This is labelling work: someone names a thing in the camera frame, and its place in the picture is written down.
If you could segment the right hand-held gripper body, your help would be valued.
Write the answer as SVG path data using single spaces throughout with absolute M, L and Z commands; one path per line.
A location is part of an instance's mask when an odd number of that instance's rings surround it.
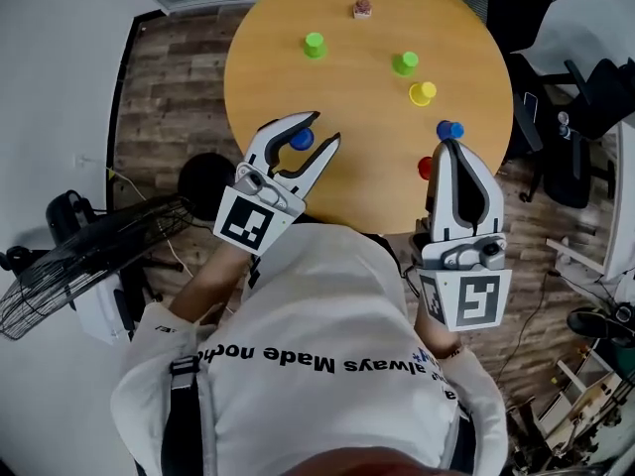
M 451 332 L 501 323 L 512 278 L 504 234 L 434 242 L 428 221 L 420 219 L 410 243 L 409 287 L 424 313 Z

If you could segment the cluttered white shelf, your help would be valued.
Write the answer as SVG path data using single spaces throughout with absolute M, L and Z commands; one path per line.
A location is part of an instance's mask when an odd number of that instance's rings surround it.
M 622 423 L 621 409 L 635 393 L 635 349 L 597 342 L 572 370 L 557 364 L 561 388 L 537 413 L 534 398 L 508 409 L 511 474 L 530 476 L 586 462 L 597 450 L 593 438 Z

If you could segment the white desk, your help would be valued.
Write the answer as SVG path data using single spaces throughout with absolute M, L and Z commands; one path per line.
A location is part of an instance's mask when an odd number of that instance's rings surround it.
M 553 239 L 546 245 L 612 280 L 635 268 L 635 113 L 617 125 L 616 190 L 606 254 L 602 264 Z

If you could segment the black office chair with headrest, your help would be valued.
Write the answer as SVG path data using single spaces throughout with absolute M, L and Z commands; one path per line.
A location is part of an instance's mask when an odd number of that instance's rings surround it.
M 622 66 L 602 59 L 587 77 L 581 75 L 573 61 L 565 62 L 564 73 L 540 75 L 544 87 L 573 85 L 577 96 L 566 104 L 549 99 L 555 117 L 549 131 L 537 131 L 542 149 L 537 153 L 530 190 L 519 197 L 530 202 L 538 185 L 553 201 L 582 209 L 588 204 L 593 177 L 607 182 L 608 197 L 615 195 L 615 166 L 609 161 L 604 169 L 591 164 L 590 144 L 602 138 L 614 125 L 635 112 L 635 59 Z M 558 114 L 570 116 L 571 138 L 559 134 Z

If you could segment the person's white printed shirt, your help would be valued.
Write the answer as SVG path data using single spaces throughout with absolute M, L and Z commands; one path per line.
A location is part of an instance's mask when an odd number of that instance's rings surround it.
M 498 388 L 426 348 L 368 236 L 293 225 L 212 321 L 142 315 L 111 410 L 146 476 L 500 476 Z

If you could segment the green paper cup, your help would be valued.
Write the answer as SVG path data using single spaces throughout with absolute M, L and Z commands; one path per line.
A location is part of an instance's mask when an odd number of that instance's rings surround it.
M 414 52 L 404 52 L 393 55 L 392 69 L 401 76 L 410 76 L 414 73 L 419 64 L 419 57 Z
M 321 59 L 326 55 L 326 43 L 323 35 L 318 32 L 308 33 L 304 38 L 304 54 L 312 59 Z

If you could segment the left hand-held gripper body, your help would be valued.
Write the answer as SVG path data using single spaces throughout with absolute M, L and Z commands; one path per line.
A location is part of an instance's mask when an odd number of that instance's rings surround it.
M 254 256 L 262 256 L 305 210 L 300 197 L 241 162 L 234 185 L 223 192 L 213 234 Z

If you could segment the black round device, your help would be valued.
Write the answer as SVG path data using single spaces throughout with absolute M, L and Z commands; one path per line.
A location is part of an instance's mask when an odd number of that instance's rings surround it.
M 622 348 L 635 348 L 635 305 L 621 303 L 606 310 L 580 307 L 569 313 L 567 325 L 577 335 L 608 340 Z

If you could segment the person's left forearm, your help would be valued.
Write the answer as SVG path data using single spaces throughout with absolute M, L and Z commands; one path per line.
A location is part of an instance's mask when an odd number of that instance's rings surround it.
M 190 323 L 213 324 L 215 313 L 227 305 L 250 261 L 247 251 L 221 243 L 177 294 L 169 311 Z

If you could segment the white box appliance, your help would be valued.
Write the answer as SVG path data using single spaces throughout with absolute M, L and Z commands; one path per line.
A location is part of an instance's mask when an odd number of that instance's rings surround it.
M 129 329 L 119 308 L 123 287 L 118 274 L 78 296 L 72 303 L 85 333 L 111 346 L 130 341 Z

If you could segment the yellow paper cup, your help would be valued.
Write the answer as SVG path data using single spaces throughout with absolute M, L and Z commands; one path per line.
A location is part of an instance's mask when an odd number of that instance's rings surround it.
M 437 87 L 430 81 L 416 82 L 410 86 L 408 94 L 413 104 L 426 107 L 437 96 Z

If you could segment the large black pedestal fan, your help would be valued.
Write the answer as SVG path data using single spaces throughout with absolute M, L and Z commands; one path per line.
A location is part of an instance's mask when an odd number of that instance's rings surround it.
M 0 268 L 16 279 L 0 297 L 0 335 L 18 340 L 47 317 L 114 275 L 123 291 L 118 306 L 140 317 L 140 303 L 158 298 L 145 276 L 148 268 L 181 272 L 184 265 L 151 258 L 157 245 L 189 227 L 215 219 L 224 189 L 233 184 L 235 167 L 216 153 L 197 155 L 183 166 L 177 191 L 108 213 L 69 190 L 48 205 L 46 217 L 55 247 L 35 250 L 14 246 L 0 252 Z

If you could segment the person's right forearm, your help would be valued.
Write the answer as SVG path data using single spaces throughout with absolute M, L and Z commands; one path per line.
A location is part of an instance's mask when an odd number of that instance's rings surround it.
M 450 357 L 462 347 L 459 335 L 448 331 L 423 308 L 418 310 L 414 329 L 426 348 L 438 360 Z

